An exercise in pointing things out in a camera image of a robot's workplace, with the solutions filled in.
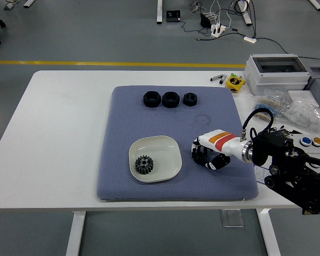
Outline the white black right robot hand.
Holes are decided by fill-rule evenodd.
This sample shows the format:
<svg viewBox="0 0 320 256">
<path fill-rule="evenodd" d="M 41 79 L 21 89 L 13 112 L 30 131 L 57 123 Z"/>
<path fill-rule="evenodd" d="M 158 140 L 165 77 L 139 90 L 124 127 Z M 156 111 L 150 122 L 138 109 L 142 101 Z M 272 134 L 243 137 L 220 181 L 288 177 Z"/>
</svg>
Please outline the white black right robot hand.
<svg viewBox="0 0 320 256">
<path fill-rule="evenodd" d="M 233 133 L 214 130 L 193 141 L 191 156 L 195 163 L 211 170 L 219 170 L 230 163 L 231 156 L 250 162 L 247 157 L 249 143 Z"/>
</svg>

